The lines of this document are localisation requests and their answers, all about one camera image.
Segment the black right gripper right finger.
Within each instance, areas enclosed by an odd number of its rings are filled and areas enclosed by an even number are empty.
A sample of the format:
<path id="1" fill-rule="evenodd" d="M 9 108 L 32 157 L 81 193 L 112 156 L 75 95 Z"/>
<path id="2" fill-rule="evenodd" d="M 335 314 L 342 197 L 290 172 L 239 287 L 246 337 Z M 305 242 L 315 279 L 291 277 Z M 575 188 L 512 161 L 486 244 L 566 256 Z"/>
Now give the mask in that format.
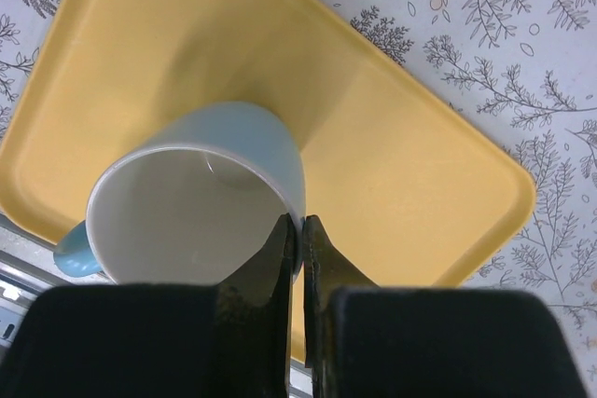
<path id="1" fill-rule="evenodd" d="M 380 287 L 309 216 L 305 364 L 317 397 L 583 397 L 556 319 L 514 290 Z"/>

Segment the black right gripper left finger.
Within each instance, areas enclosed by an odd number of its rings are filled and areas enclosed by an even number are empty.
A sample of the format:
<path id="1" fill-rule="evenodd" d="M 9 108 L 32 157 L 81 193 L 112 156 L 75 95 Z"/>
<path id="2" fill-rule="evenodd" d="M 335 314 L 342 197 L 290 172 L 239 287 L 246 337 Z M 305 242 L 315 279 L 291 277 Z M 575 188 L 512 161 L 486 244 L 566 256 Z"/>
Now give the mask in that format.
<path id="1" fill-rule="evenodd" d="M 296 230 L 222 282 L 60 286 L 25 314 L 5 397 L 286 397 Z"/>

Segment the white blue-handled mug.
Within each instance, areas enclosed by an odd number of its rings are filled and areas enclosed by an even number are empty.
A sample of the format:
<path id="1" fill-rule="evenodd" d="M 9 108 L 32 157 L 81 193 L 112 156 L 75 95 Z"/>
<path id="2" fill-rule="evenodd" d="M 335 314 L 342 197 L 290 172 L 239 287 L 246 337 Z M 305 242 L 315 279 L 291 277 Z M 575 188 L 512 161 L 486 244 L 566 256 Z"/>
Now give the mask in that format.
<path id="1" fill-rule="evenodd" d="M 115 161 L 53 260 L 74 278 L 211 285 L 256 254 L 281 216 L 301 229 L 305 213 L 286 125 L 252 103 L 214 103 Z"/>

